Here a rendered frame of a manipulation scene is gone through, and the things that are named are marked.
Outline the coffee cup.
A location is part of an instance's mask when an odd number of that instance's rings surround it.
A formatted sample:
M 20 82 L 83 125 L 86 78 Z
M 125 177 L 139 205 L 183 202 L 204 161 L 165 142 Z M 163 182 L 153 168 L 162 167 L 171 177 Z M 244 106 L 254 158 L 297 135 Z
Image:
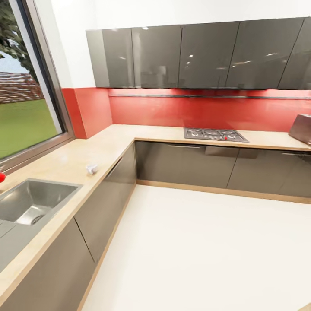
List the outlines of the coffee cup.
M 97 172 L 97 166 L 96 163 L 90 163 L 86 165 L 86 170 L 92 175 Z

